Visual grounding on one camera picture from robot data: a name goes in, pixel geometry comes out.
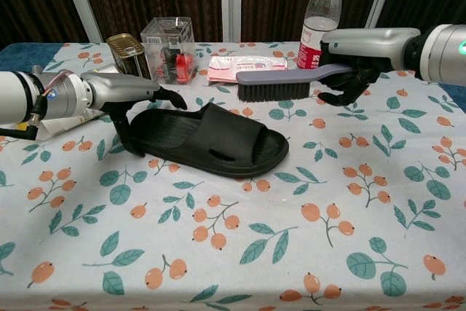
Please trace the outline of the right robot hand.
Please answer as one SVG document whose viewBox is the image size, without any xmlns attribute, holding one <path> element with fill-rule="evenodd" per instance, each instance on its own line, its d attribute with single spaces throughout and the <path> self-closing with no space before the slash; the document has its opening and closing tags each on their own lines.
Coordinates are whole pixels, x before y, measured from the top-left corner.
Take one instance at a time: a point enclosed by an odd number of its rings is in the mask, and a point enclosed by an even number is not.
<svg viewBox="0 0 466 311">
<path fill-rule="evenodd" d="M 332 106 L 354 103 L 381 73 L 406 69 L 406 45 L 421 32 L 415 28 L 347 28 L 330 31 L 320 40 L 320 66 L 343 64 L 352 70 L 322 78 L 331 92 L 318 98 Z"/>
</svg>

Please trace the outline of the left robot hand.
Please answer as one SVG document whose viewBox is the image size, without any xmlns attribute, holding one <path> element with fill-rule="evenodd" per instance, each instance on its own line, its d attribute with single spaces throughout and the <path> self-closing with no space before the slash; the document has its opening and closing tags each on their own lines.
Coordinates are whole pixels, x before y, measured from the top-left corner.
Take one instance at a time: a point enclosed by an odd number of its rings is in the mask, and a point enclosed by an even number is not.
<svg viewBox="0 0 466 311">
<path fill-rule="evenodd" d="M 121 73 L 85 73 L 81 75 L 81 80 L 92 90 L 90 108 L 110 116 L 123 147 L 138 157 L 143 157 L 145 153 L 133 138 L 127 118 L 127 112 L 136 103 L 162 100 L 170 101 L 178 109 L 187 109 L 181 95 L 150 79 Z"/>
</svg>

